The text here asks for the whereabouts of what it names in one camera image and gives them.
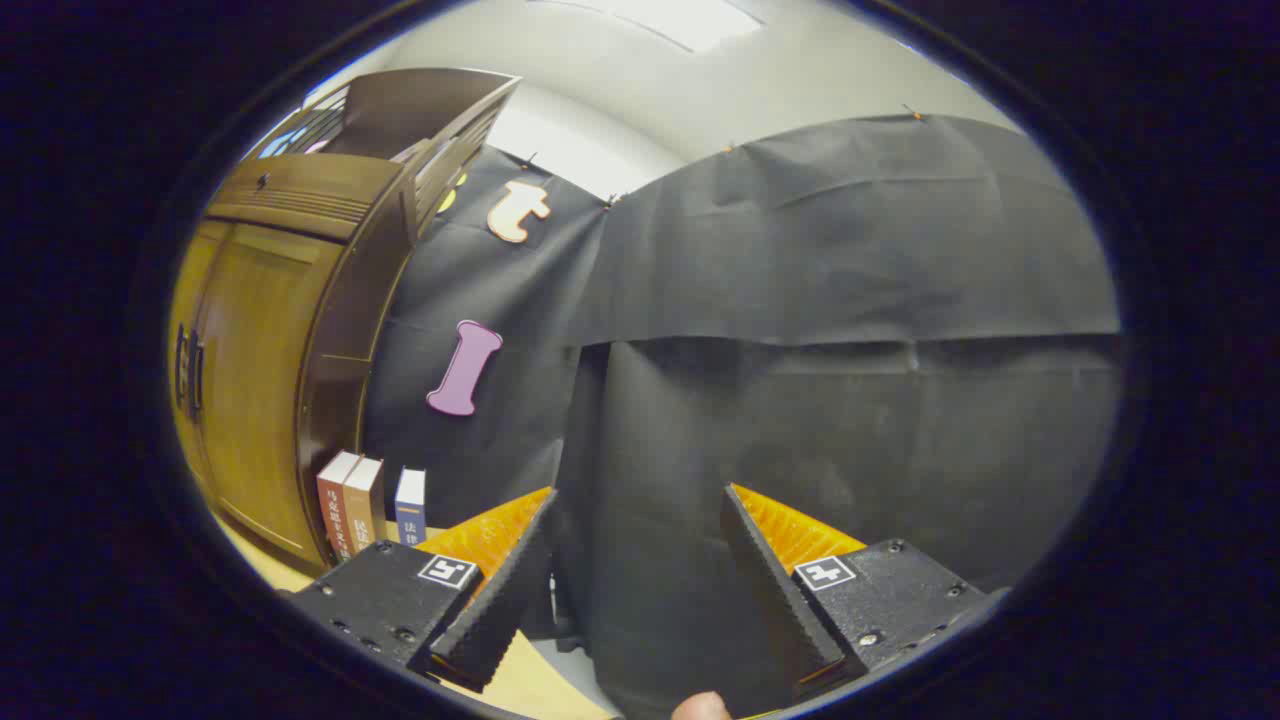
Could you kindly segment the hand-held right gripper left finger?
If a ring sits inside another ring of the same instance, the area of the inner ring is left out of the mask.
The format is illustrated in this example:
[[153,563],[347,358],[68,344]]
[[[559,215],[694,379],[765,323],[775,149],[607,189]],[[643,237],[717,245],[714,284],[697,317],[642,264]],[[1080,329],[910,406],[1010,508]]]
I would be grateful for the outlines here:
[[419,544],[378,541],[291,605],[383,665],[481,692],[547,591],[557,500],[543,487]]

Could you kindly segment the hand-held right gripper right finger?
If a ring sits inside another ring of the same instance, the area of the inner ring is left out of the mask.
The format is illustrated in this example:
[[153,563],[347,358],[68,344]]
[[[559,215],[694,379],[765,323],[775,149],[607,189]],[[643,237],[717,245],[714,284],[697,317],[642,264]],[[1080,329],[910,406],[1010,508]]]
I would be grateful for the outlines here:
[[914,543],[864,543],[745,486],[724,487],[719,523],[797,700],[909,664],[1004,598]]

